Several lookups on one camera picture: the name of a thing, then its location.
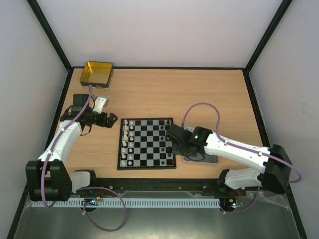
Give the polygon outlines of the pink tin with chess pieces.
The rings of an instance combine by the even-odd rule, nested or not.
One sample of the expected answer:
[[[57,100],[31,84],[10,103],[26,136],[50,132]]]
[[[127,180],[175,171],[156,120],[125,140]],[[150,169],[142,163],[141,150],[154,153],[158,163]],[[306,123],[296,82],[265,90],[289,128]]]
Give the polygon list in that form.
[[[208,136],[213,133],[212,130],[200,126],[184,126],[182,129],[184,133],[178,146],[185,161],[208,164],[219,162],[218,156],[207,154],[204,150]]]

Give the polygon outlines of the black and silver chessboard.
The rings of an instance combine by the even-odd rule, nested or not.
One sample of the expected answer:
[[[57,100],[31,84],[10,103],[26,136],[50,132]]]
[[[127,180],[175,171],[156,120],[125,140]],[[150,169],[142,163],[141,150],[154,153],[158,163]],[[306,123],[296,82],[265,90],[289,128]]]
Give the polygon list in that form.
[[[121,119],[118,170],[176,169],[173,144],[166,133],[173,118]]]

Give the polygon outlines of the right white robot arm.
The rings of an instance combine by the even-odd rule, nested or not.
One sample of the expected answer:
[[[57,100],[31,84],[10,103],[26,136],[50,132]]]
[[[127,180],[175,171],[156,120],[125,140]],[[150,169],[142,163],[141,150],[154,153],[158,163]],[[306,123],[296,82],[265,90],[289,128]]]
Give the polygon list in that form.
[[[166,138],[173,143],[176,155],[213,155],[246,165],[246,169],[222,170],[217,180],[217,189],[223,195],[243,187],[262,187],[276,194],[287,191],[290,161],[279,145],[272,148],[257,147],[218,136],[207,128],[198,126],[189,131],[175,124],[166,133]]]

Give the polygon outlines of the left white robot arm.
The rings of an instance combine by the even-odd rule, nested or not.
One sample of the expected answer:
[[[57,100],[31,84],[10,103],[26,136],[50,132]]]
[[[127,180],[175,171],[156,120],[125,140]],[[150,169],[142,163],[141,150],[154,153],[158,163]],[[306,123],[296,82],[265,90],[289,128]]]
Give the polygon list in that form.
[[[113,113],[103,112],[107,97],[92,94],[74,94],[73,103],[60,117],[58,131],[48,148],[36,161],[25,167],[29,197],[34,202],[67,201],[71,193],[90,186],[95,179],[94,170],[68,173],[65,164],[70,151],[85,127],[93,125],[111,128],[117,121]]]

